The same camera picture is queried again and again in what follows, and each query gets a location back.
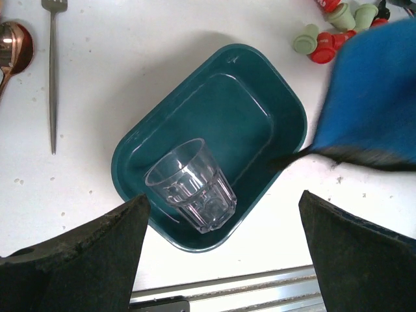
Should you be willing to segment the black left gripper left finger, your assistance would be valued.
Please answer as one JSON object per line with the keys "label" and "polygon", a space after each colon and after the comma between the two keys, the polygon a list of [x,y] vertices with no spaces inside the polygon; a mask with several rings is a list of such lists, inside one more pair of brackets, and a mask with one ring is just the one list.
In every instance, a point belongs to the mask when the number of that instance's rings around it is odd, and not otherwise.
{"label": "black left gripper left finger", "polygon": [[149,215],[141,194],[1,258],[1,310],[127,311]]}

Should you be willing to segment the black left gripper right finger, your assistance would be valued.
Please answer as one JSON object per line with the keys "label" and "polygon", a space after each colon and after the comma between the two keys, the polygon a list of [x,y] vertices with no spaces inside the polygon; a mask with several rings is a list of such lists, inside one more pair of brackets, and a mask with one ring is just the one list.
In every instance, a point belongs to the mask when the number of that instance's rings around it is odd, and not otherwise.
{"label": "black left gripper right finger", "polygon": [[298,206],[327,311],[415,310],[415,239],[308,190]]}

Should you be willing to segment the clear glass tumbler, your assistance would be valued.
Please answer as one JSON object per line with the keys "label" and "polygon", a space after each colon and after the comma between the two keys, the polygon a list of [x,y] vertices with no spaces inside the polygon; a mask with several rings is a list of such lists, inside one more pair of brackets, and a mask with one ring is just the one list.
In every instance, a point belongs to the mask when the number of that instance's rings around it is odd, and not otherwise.
{"label": "clear glass tumbler", "polygon": [[221,228],[237,208],[237,197],[203,138],[168,152],[144,181],[201,234]]}

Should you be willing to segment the teal plastic storage basket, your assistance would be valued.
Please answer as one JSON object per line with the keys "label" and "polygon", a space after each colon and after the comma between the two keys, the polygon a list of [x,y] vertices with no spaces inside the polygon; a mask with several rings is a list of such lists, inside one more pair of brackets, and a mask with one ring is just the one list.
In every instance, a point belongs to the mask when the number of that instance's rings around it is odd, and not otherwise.
{"label": "teal plastic storage basket", "polygon": [[[304,106],[255,48],[229,44],[210,56],[118,143],[112,182],[129,201],[146,194],[149,225],[190,253],[223,244],[278,178],[276,157],[298,151],[307,133]],[[237,196],[237,210],[220,229],[199,233],[145,184],[148,170],[176,146],[203,138]]]}

